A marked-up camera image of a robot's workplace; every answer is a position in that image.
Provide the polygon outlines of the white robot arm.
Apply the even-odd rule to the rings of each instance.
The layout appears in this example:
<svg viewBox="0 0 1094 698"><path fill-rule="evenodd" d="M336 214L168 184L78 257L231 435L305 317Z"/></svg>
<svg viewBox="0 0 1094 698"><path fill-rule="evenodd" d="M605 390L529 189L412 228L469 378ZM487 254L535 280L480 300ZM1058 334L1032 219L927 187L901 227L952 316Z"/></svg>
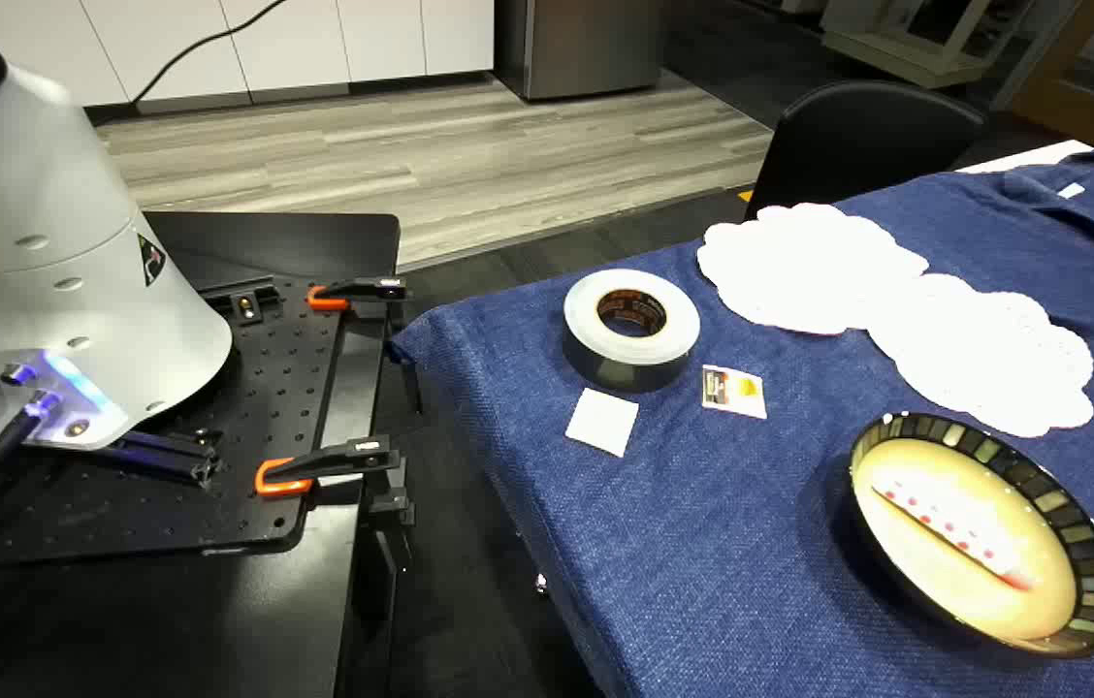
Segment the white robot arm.
<svg viewBox="0 0 1094 698"><path fill-rule="evenodd" d="M35 445L103 452L228 355L81 105L0 54L0 431L31 409Z"/></svg>

